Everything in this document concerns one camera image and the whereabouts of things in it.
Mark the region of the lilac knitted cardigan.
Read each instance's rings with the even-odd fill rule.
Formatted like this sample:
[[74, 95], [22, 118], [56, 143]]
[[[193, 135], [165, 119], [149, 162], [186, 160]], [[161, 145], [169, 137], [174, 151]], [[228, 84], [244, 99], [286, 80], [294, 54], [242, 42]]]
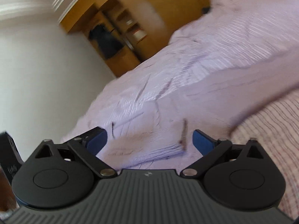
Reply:
[[229, 135], [247, 115], [298, 86], [298, 48], [248, 68], [226, 69], [184, 86], [108, 128], [97, 157], [115, 170], [182, 170], [201, 155], [194, 130]]

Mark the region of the pink checked bed sheet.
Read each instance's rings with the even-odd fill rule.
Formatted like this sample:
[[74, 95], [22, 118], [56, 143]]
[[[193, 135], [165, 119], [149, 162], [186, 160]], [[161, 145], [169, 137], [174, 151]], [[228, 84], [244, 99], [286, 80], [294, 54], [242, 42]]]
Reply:
[[[109, 83], [67, 141], [94, 127], [107, 128], [144, 104], [226, 69], [248, 68], [298, 48], [298, 0], [212, 0], [210, 12], [173, 33], [168, 46]], [[255, 138], [286, 180], [280, 209], [298, 217], [298, 86], [247, 115], [226, 137]]]

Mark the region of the black hanging garment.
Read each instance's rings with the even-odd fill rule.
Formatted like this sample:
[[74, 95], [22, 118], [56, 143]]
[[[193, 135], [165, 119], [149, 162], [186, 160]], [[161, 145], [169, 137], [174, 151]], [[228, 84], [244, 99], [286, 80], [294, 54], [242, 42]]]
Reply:
[[98, 48], [105, 59], [112, 58], [124, 47], [103, 23], [96, 25], [89, 31], [88, 39], [97, 42]]

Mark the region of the white pink box on shelf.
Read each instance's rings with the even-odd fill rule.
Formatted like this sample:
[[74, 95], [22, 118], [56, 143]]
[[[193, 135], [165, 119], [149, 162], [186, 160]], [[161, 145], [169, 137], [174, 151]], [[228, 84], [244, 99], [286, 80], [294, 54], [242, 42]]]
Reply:
[[131, 34], [137, 43], [142, 41], [147, 36], [147, 33], [143, 29], [140, 29], [140, 28], [133, 29], [131, 31]]

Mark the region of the brown wooden wardrobe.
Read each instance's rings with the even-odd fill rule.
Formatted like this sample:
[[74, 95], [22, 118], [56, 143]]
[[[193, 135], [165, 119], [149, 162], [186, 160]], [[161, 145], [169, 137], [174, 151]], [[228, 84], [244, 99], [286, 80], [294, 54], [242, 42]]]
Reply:
[[[134, 69], [167, 46], [173, 32], [197, 20], [210, 8], [210, 0], [55, 0], [59, 23], [67, 33], [89, 31], [104, 24], [124, 47], [106, 65], [116, 77]], [[131, 31], [147, 36], [136, 42]]]

